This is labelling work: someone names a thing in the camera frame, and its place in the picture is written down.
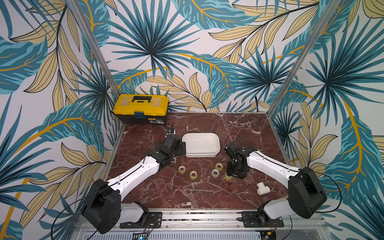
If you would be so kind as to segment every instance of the yellow toolbox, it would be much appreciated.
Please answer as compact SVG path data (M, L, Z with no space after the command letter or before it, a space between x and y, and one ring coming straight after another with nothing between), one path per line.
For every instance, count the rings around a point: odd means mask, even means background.
M113 112L125 124L167 124L168 97L121 94Z

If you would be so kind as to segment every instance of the black mounting plate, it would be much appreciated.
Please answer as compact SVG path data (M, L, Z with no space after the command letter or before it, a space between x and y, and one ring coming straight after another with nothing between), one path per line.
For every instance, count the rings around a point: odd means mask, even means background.
M149 212L147 222L151 220L149 229L161 228L163 213L162 212ZM120 228L145 228L148 224L142 224L138 222L124 222L120 224Z
M275 222L277 224L277 227L284 227L284 222L283 220L279 220L278 218L277 219L269 219L267 222L266 222L266 225L265 226L261 226L256 218L257 218L257 212L256 211L253 211L253 212L241 212L241 217L243 219L243 224L244 224L244 227L268 227L268 228L275 228L276 225L275 225Z

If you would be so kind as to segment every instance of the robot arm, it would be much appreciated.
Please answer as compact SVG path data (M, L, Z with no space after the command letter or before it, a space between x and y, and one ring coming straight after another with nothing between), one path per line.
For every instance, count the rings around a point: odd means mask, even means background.
M288 189L288 196L267 202L258 211L264 218L297 214L310 218L327 200L327 196L316 174L312 169L299 169L270 158L251 147L240 149L235 143L225 147L226 154L231 158L227 166L227 175L243 179L250 168L260 170L276 179Z
M101 179L95 181L84 201L82 215L101 234L111 230L116 223L147 222L145 207L132 203L121 209L121 202L132 189L168 166L172 158L179 155L185 155L185 142L174 133L169 133L163 143L134 167L107 182Z

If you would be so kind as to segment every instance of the toolbox handle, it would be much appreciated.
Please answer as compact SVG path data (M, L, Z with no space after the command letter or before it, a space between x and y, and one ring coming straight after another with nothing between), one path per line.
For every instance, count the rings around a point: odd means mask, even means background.
M132 99L132 102L135 100L138 100L138 103L143 103L144 101L148 101L149 103L151 102L152 97L151 96L134 96Z

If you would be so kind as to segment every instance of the ventilated metal panel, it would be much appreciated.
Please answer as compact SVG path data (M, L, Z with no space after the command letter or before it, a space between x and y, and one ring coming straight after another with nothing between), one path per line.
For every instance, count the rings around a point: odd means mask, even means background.
M83 240L93 232L87 232ZM90 240L132 240L133 232L96 233ZM161 231L149 235L151 240L260 240L260 232L237 231Z

